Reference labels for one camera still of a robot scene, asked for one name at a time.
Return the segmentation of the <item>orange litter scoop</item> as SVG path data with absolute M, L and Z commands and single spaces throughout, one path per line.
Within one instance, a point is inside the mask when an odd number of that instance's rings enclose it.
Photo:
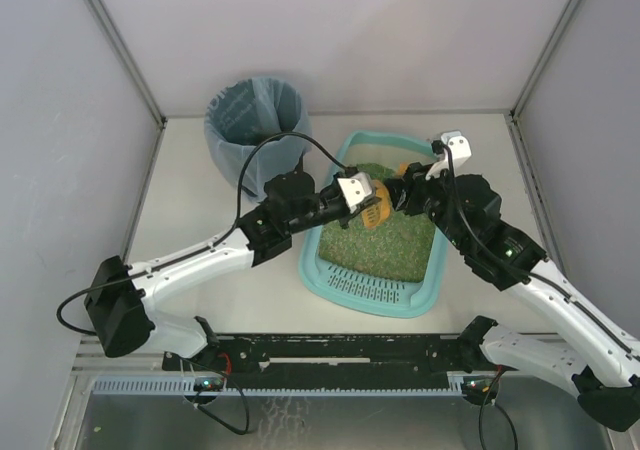
M 374 203 L 367 207 L 362 213 L 364 227 L 373 229 L 381 225 L 385 225 L 390 220 L 398 220 L 400 216 L 410 218 L 417 215 L 415 211 L 409 208 L 407 192 L 407 206 L 404 212 L 392 212 L 389 207 L 388 189 L 384 185 L 384 180 L 392 177 L 400 177 L 408 180 L 413 178 L 409 176 L 410 171 L 419 170 L 422 167 L 420 163 L 402 163 L 395 169 L 389 169 L 380 164 L 365 163 L 359 164 L 358 170 L 367 173 L 373 184 L 375 185 Z

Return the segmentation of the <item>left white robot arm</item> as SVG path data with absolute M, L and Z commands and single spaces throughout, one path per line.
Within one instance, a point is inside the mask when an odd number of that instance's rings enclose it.
M 215 341 L 209 323 L 165 312 L 165 301 L 279 256 L 291 248 L 296 233 L 334 221 L 347 225 L 379 202 L 379 187 L 354 167 L 335 174 L 322 190 L 309 174 L 289 172 L 268 181 L 265 199 L 224 234 L 134 264 L 118 256 L 104 260 L 84 306 L 105 356 L 120 358 L 139 349 L 197 355 Z

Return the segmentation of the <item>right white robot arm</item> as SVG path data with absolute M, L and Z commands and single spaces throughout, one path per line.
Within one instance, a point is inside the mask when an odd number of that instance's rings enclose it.
M 572 395 L 596 422 L 624 432 L 639 419 L 639 341 L 591 304 L 532 238 L 501 218 L 501 197 L 480 175 L 428 177 L 414 163 L 388 178 L 394 210 L 425 215 L 485 282 L 529 306 L 560 348 L 478 316 L 460 334 L 469 366 L 520 370 Z

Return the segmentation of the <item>teal litter box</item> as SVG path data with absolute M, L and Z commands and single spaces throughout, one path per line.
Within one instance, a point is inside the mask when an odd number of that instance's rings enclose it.
M 391 133 L 357 131 L 347 137 L 336 158 L 356 167 L 374 163 L 395 169 L 405 162 L 431 163 L 435 155 L 424 140 Z M 307 232 L 299 260 L 301 279 L 316 295 L 356 311 L 393 318 L 420 316 L 438 299 L 448 247 L 439 230 L 435 229 L 423 280 L 405 282 L 348 270 L 321 259 L 318 245 L 323 227 Z

